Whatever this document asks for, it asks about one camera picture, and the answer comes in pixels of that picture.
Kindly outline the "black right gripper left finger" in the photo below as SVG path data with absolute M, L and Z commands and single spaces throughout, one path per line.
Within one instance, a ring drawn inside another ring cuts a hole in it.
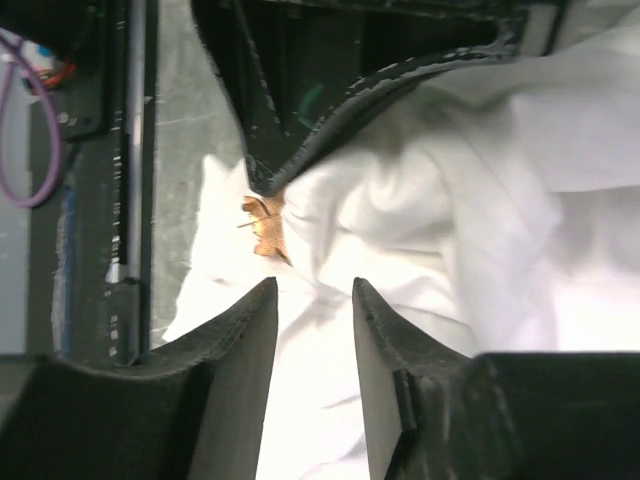
M 2 477 L 254 478 L 277 332 L 267 278 L 129 366 L 3 356 Z

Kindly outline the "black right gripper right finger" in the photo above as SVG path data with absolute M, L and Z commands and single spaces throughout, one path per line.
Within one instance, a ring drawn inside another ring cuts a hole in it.
M 635 479 L 639 358 L 631 353 L 465 357 L 352 291 L 374 479 Z

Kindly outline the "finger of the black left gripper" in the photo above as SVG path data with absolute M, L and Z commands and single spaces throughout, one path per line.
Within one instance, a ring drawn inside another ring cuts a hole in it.
M 274 193 L 280 118 L 264 68 L 251 1 L 192 1 L 192 18 L 241 133 L 251 190 Z
M 511 63 L 519 55 L 525 6 L 482 1 L 408 14 L 370 11 L 360 31 L 343 42 L 315 38 L 318 73 L 300 77 L 296 100 L 301 138 L 274 155 L 267 192 L 274 195 L 322 157 L 344 145 L 379 113 L 420 82 L 449 71 Z

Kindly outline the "white garment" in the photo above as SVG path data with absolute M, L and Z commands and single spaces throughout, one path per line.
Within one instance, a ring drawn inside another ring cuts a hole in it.
M 638 349 L 639 5 L 586 11 L 572 46 L 425 82 L 293 181 L 283 258 L 258 252 L 243 172 L 205 157 L 164 338 L 277 277 L 259 478 L 369 475 L 357 277 L 463 354 Z

